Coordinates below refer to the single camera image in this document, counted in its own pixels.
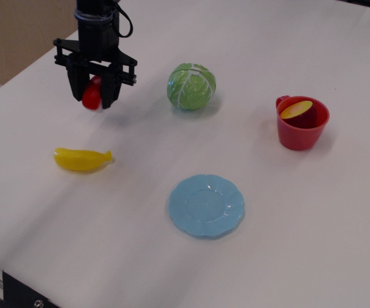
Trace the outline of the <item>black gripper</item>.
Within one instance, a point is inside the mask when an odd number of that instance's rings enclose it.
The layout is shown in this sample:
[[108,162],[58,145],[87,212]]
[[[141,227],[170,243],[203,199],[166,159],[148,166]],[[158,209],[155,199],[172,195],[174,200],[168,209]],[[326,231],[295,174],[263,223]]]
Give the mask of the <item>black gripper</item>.
[[78,39],[57,38],[55,63],[64,66],[73,97],[81,101],[89,75],[101,77],[102,109],[108,109],[119,96],[121,84],[136,83],[137,60],[119,49],[122,35],[119,19],[78,19]]

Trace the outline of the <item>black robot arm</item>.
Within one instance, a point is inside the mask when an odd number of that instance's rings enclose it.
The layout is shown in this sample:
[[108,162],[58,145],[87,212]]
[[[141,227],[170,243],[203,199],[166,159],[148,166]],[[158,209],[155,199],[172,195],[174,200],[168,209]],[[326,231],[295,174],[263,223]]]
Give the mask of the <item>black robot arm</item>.
[[130,18],[118,1],[77,1],[74,17],[78,40],[57,38],[55,63],[66,68],[73,97],[89,110],[108,109],[118,99],[123,84],[136,82],[137,60],[119,49],[119,18]]

